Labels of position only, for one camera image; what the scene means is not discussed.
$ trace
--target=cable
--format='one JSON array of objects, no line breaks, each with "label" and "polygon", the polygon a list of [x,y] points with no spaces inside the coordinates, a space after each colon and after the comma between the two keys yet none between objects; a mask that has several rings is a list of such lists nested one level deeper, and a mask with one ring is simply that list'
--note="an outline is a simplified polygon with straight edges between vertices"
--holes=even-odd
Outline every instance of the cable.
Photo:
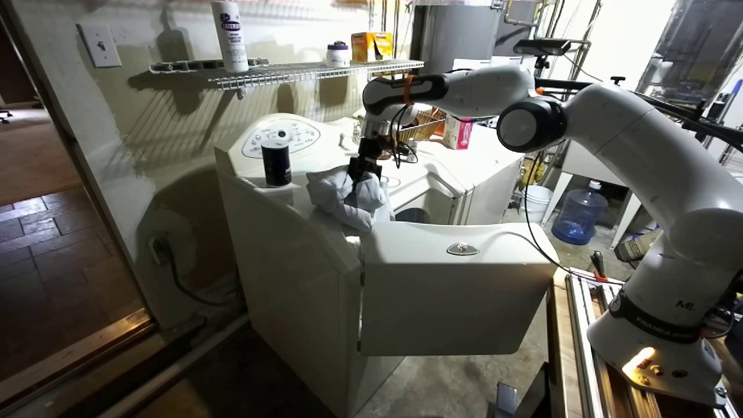
[{"label": "cable", "polygon": [[519,29],[519,31],[510,31],[510,32],[496,38],[494,44],[492,44],[492,50],[507,44],[508,39],[514,39],[514,38],[519,38],[519,36],[523,36],[523,32],[527,32],[527,31],[531,31],[531,25],[526,25],[526,29]]},{"label": "cable", "polygon": [[196,299],[196,303],[199,303],[199,304],[226,307],[226,303],[206,299],[206,298],[202,298],[202,296],[198,296],[198,293],[193,293],[193,291],[188,291],[188,289],[184,286],[181,274],[180,274],[176,259],[175,259],[168,240],[158,240],[155,247],[158,247],[158,252],[168,259],[173,282],[175,282],[175,286],[176,286],[184,296],[188,296],[190,299]]},{"label": "cable", "polygon": [[557,270],[565,270],[565,271],[571,271],[571,270],[567,270],[565,264],[560,264],[552,256],[549,256],[541,247],[539,247],[539,241],[536,241],[536,234],[535,234],[535,230],[531,230],[531,219],[530,219],[530,184],[535,182],[535,176],[536,176],[536,161],[541,161],[543,158],[543,152],[539,152],[536,154],[536,158],[535,158],[535,163],[531,163],[531,168],[530,168],[530,171],[527,171],[527,185],[526,185],[526,219],[527,219],[527,230],[530,230],[530,234],[531,234],[531,247],[551,263],[551,264],[556,264]]},{"label": "cable", "polygon": [[[502,232],[502,234],[521,236],[521,240],[527,241],[531,249],[541,252],[541,247],[535,245],[527,234],[521,234],[521,232]],[[563,268],[560,263],[557,263],[557,268],[560,268],[563,271],[574,274],[575,279],[584,279],[584,282],[591,282],[591,284],[611,284],[611,286],[622,286],[622,284],[624,284],[624,282],[609,279],[609,277],[603,277],[603,279],[587,277],[587,274],[584,274],[581,270]]]},{"label": "cable", "polygon": [[409,163],[409,166],[415,166],[419,163],[419,152],[415,152],[415,142],[409,142],[409,144],[402,144],[402,128],[413,128],[415,124],[409,124],[409,126],[402,126],[402,119],[404,119],[406,110],[399,115],[397,119],[397,154],[394,154],[394,161],[397,163]]},{"label": "cable", "polygon": [[397,168],[399,168],[399,163],[415,163],[415,161],[419,161],[415,152],[412,152],[409,146],[406,146],[406,152],[412,152],[413,161],[399,158],[399,149],[402,149],[402,146],[399,146],[399,144],[402,144],[399,130],[402,130],[402,119],[404,119],[404,115],[406,115],[409,110],[412,110],[412,104],[399,106],[399,110],[394,112],[394,116],[390,119],[390,128],[389,128],[389,138],[390,138],[390,142],[392,142],[392,158],[394,158]]},{"label": "cable", "polygon": [[581,67],[581,73],[584,73],[587,80],[595,80],[595,81],[601,81],[601,84],[603,84],[603,80],[601,80],[601,76],[595,76],[595,75],[591,75],[591,73],[585,73],[584,67]]},{"label": "cable", "polygon": [[551,21],[549,21],[546,38],[556,38],[557,23],[560,23],[563,12],[565,12],[565,2],[567,2],[567,0],[560,0],[557,9],[552,12],[552,16],[551,16]]},{"label": "cable", "polygon": [[571,16],[570,16],[567,23],[563,25],[563,32],[560,32],[563,38],[565,38],[565,36],[570,32],[570,29],[574,25],[578,12],[581,12],[581,2],[574,4]]}]

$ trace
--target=white wall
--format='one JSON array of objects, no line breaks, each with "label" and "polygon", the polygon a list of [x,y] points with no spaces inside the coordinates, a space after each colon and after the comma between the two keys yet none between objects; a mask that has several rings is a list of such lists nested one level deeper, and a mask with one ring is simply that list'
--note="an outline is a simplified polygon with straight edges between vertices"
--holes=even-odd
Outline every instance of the white wall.
[{"label": "white wall", "polygon": [[[591,36],[591,53],[584,65],[581,81],[603,80],[613,75],[628,76],[624,89],[637,89],[650,53],[669,21],[676,0],[601,0],[599,19]],[[556,38],[581,39],[592,14],[595,0],[567,0]],[[556,58],[551,80],[567,80],[571,62]]]},{"label": "white wall", "polygon": [[[366,31],[366,9],[332,0],[243,0],[247,50],[272,62],[320,61],[326,44]],[[199,0],[15,0],[12,23],[33,69],[45,80],[65,138],[91,169],[96,192],[116,224],[140,289],[161,326],[196,310],[148,260],[154,232],[173,236],[193,289],[229,277],[235,260],[217,191],[217,139],[238,139],[262,115],[337,119],[360,102],[358,80],[303,81],[238,99],[198,76],[151,76],[164,58],[219,58],[209,2]],[[96,69],[77,23],[111,31],[123,67]]]}]

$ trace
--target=robotic arm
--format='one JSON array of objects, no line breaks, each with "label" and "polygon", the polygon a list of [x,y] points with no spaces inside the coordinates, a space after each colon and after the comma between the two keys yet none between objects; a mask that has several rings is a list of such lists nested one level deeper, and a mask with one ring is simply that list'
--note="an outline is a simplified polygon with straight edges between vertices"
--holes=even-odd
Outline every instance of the robotic arm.
[{"label": "robotic arm", "polygon": [[536,152],[571,138],[607,163],[664,225],[637,274],[587,340],[595,354],[637,386],[701,404],[721,404],[721,361],[700,335],[743,268],[743,185],[689,133],[647,102],[618,89],[591,87],[567,106],[527,98],[519,67],[451,76],[371,81],[364,149],[382,149],[379,126],[390,104],[425,99],[458,116],[496,116],[510,152]]}]

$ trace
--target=wall shelf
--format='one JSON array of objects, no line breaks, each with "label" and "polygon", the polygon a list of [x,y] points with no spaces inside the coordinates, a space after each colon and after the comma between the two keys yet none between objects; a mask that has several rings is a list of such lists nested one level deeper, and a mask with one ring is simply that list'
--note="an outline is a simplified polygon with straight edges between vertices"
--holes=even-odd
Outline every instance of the wall shelf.
[{"label": "wall shelf", "polygon": [[151,65],[151,75],[193,75],[206,80],[219,90],[238,90],[242,98],[247,89],[290,84],[303,80],[337,80],[354,69],[366,69],[370,75],[382,73],[409,73],[423,67],[423,61],[376,61],[376,62],[351,62],[337,67],[327,62],[284,62],[269,65],[268,61],[252,61],[248,73],[226,73],[220,61],[176,61]]}]

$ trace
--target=tiled floor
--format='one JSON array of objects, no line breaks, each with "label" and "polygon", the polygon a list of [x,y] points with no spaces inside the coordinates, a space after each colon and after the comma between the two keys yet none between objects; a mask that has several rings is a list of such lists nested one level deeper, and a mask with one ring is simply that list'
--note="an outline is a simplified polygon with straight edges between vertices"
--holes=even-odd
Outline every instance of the tiled floor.
[{"label": "tiled floor", "polygon": [[81,185],[45,110],[17,110],[0,126],[0,206]]},{"label": "tiled floor", "polygon": [[140,307],[84,188],[0,206],[0,382]]}]

